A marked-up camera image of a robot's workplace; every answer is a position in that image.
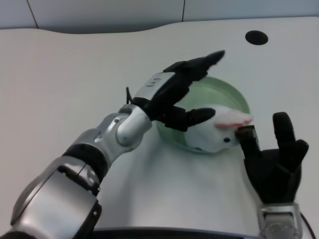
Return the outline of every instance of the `black circular hole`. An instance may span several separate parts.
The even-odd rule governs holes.
[[[264,45],[268,42],[268,36],[261,31],[249,31],[246,33],[245,38],[254,45]]]

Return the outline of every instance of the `silver robotic arm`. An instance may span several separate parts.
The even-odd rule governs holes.
[[[101,214],[96,198],[112,163],[134,150],[152,127],[135,105],[82,133],[18,198],[11,225],[37,239],[85,238]]]
[[[139,146],[153,120],[186,131],[214,115],[212,109],[186,112],[174,104],[223,55],[220,51],[178,62],[153,75],[131,104],[82,133],[21,193],[13,209],[12,230],[36,239],[87,238],[102,211],[96,198],[100,183],[120,155]]]

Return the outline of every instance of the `toy rabbit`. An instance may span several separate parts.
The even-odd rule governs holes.
[[[237,145],[239,141],[235,137],[235,130],[253,120],[250,114],[222,105],[204,104],[195,107],[195,109],[200,108],[212,108],[215,110],[215,115],[203,123],[188,128],[184,133],[185,141],[189,147],[212,153]]]

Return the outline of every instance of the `table surface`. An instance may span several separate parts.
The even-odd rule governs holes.
[[[256,46],[250,30],[268,35]],[[0,31],[0,233],[24,187],[76,137],[116,112],[153,73],[226,50],[209,75],[248,101],[262,149],[276,147],[272,114],[286,111],[310,144],[296,201],[319,235],[319,18],[183,22],[156,29],[71,35]],[[162,142],[156,127],[118,158],[98,198],[97,228],[177,227],[256,236],[260,202],[239,148],[200,155]]]

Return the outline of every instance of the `pink ear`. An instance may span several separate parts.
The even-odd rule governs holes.
[[[214,121],[217,128],[240,127],[253,121],[253,116],[237,110],[231,110],[216,116]]]

